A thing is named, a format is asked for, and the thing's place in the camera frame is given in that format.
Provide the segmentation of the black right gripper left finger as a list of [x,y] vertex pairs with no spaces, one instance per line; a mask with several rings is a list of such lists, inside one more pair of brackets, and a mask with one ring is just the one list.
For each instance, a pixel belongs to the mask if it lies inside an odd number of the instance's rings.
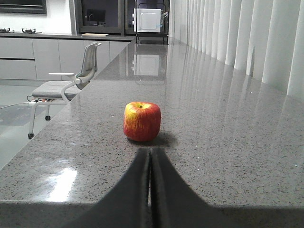
[[140,148],[119,182],[90,210],[65,228],[146,228],[150,151]]

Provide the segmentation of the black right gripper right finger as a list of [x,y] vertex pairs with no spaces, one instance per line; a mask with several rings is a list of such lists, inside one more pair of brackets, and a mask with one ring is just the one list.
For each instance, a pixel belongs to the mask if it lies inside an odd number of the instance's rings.
[[155,228],[236,228],[205,203],[181,178],[165,151],[151,151],[151,204]]

